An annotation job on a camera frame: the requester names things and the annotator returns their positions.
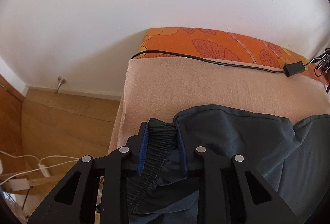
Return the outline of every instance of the wooden door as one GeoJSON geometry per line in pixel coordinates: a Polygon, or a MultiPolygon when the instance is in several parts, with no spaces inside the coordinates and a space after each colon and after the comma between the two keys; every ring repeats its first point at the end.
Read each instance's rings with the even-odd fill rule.
{"type": "MultiPolygon", "coordinates": [[[[22,101],[24,97],[0,75],[0,150],[14,156],[23,155],[21,138],[22,101]]],[[[0,153],[3,173],[25,170],[23,158],[0,153]]]]}

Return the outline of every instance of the baseboard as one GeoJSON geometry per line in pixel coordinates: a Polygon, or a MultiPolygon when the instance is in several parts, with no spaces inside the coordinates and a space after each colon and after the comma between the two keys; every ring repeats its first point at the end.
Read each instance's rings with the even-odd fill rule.
{"type": "MultiPolygon", "coordinates": [[[[47,87],[37,87],[37,86],[28,86],[30,89],[37,89],[43,91],[54,91],[53,88],[47,87]]],[[[76,95],[76,96],[84,96],[84,97],[92,97],[92,98],[104,98],[104,99],[112,99],[112,100],[121,100],[122,93],[110,93],[110,92],[97,92],[97,91],[81,91],[81,90],[71,90],[60,88],[59,93],[76,95]]]]}

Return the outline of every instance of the ribbed blue pad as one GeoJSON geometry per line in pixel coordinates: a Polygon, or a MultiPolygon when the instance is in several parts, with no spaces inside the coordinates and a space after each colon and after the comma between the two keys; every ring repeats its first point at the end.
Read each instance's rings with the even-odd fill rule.
{"type": "Polygon", "coordinates": [[[184,140],[182,139],[181,131],[179,125],[177,125],[178,130],[178,149],[180,154],[181,169],[185,176],[188,175],[188,157],[187,152],[184,147],[184,140]]]}
{"type": "Polygon", "coordinates": [[[139,156],[138,156],[138,168],[136,172],[139,176],[141,176],[143,170],[144,170],[144,164],[146,161],[146,150],[148,148],[148,141],[149,141],[149,124],[146,124],[146,128],[143,133],[140,150],[139,150],[139,156]]]}

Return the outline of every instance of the pink blanket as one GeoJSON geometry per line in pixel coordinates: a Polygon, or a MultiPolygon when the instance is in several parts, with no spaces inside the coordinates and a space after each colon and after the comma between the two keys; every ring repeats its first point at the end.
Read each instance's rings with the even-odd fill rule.
{"type": "Polygon", "coordinates": [[[306,76],[288,78],[284,73],[180,57],[133,59],[128,65],[109,152],[136,135],[141,122],[151,117],[172,122],[176,113],[203,104],[274,114],[293,123],[311,115],[330,114],[325,86],[306,76]]]}

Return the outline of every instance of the white cord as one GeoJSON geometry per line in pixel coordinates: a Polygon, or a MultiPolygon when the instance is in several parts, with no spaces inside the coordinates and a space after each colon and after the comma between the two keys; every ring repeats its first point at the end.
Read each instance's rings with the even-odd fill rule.
{"type": "MultiPolygon", "coordinates": [[[[57,164],[57,165],[51,165],[51,166],[47,166],[47,167],[43,167],[43,168],[51,168],[51,167],[55,167],[55,166],[59,166],[59,165],[64,165],[64,164],[67,164],[67,163],[71,163],[71,162],[76,162],[77,160],[72,160],[72,161],[67,161],[67,162],[64,162],[64,163],[60,163],[60,164],[57,164]]],[[[38,171],[40,169],[43,169],[43,168],[38,168],[38,169],[34,169],[34,170],[30,170],[30,171],[25,171],[25,172],[21,172],[21,173],[17,173],[13,176],[10,176],[9,178],[7,178],[6,180],[2,181],[0,183],[0,186],[3,184],[3,183],[6,183],[8,180],[11,180],[13,177],[16,177],[16,176],[19,176],[19,175],[23,175],[23,174],[27,174],[27,173],[31,173],[31,172],[34,172],[34,171],[38,171]]]]}
{"type": "Polygon", "coordinates": [[[45,158],[42,158],[39,163],[41,163],[42,160],[45,160],[45,159],[50,158],[50,157],[65,157],[65,158],[71,158],[71,159],[75,159],[75,160],[80,160],[80,158],[76,158],[76,157],[63,156],[63,155],[52,155],[52,156],[47,156],[45,158]]]}
{"type": "Polygon", "coordinates": [[[0,150],[0,153],[3,153],[3,154],[5,154],[5,155],[8,155],[8,156],[10,156],[10,157],[12,157],[12,158],[33,157],[33,158],[35,158],[35,159],[38,160],[38,163],[41,162],[41,160],[39,160],[36,156],[33,156],[33,155],[13,156],[13,155],[11,155],[11,154],[9,154],[9,153],[6,153],[6,152],[4,152],[4,151],[2,151],[2,150],[0,150]]]}

